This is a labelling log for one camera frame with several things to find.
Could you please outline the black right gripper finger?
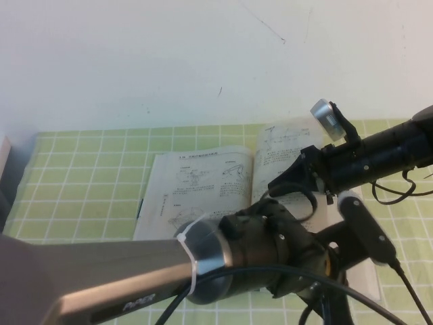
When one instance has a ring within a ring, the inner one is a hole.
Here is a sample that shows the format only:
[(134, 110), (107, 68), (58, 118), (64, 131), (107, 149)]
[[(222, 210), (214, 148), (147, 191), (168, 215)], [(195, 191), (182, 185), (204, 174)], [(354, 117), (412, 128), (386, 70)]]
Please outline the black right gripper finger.
[(277, 182), (303, 182), (306, 179), (305, 161), (302, 156), (299, 156), (293, 164), (275, 178)]
[(268, 183), (270, 196), (284, 196), (301, 190), (309, 190), (310, 179), (303, 175), (279, 175)]

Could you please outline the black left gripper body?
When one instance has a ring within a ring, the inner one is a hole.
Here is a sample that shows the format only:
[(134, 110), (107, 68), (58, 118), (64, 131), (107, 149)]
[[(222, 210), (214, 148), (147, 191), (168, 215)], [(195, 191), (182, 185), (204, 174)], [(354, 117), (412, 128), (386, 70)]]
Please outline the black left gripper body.
[[(336, 281), (341, 286), (348, 286), (346, 270), (340, 258), (340, 249), (332, 245), (326, 247), (325, 277)], [(303, 291), (303, 301), (307, 305), (348, 305), (347, 296), (339, 289), (325, 286), (321, 283), (313, 284)]]

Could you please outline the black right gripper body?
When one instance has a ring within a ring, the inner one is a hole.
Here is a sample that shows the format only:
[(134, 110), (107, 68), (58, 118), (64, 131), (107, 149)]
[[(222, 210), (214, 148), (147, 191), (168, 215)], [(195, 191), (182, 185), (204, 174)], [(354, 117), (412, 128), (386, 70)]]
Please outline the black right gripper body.
[(323, 152), (315, 146), (300, 151), (304, 180), (302, 184), (312, 192), (333, 196), (329, 170)]

